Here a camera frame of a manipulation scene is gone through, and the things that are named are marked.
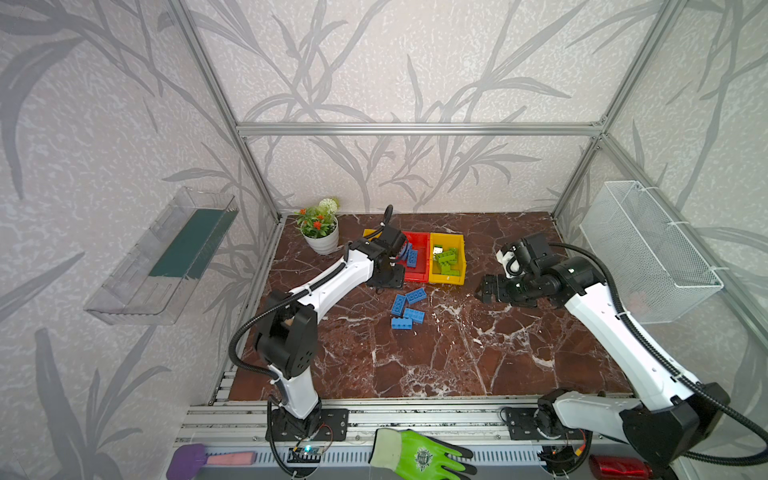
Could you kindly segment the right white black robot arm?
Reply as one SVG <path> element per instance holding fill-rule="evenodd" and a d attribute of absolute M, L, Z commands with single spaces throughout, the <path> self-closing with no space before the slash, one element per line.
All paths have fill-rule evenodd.
<path fill-rule="evenodd" d="M 546 299 L 566 309 L 598 340 L 633 388 L 632 398 L 608 398 L 556 389 L 537 401 L 533 416 L 539 433 L 557 439 L 571 430 L 624 442 L 655 471 L 679 457 L 704 463 L 764 465 L 767 453 L 719 457 L 695 451 L 720 419 L 729 417 L 761 440 L 767 431 L 730 407 L 717 383 L 704 384 L 674 360 L 625 308 L 607 266 L 593 253 L 534 234 L 503 245 L 496 253 L 501 273 L 483 276 L 475 296 L 514 307 L 533 308 Z"/>

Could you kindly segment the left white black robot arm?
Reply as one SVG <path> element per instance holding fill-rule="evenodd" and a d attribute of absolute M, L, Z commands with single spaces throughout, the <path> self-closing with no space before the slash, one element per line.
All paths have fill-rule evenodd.
<path fill-rule="evenodd" d="M 280 408 L 306 421 L 320 410 L 311 364 L 317 353 L 318 326 L 347 294 L 360 285 L 399 289 L 405 267 L 406 235 L 381 224 L 348 243 L 342 256 L 314 279 L 288 291 L 270 293 L 265 308 L 234 333 L 228 357 L 240 370 L 268 377 L 281 395 Z"/>

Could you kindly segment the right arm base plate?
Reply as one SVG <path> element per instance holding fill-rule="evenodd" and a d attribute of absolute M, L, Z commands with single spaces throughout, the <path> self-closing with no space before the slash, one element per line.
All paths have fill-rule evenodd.
<path fill-rule="evenodd" d="M 500 419 L 506 426 L 511 440 L 538 441 L 543 438 L 536 424 L 536 411 L 536 408 L 511 406 L 505 406 L 500 409 Z"/>

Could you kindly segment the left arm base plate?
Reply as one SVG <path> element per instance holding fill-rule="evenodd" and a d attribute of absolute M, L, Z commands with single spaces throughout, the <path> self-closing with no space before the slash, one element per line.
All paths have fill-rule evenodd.
<path fill-rule="evenodd" d="M 270 410 L 265 438 L 276 442 L 309 439 L 345 441 L 348 425 L 347 409 L 315 409 L 306 419 L 299 419 L 284 408 L 273 408 Z"/>

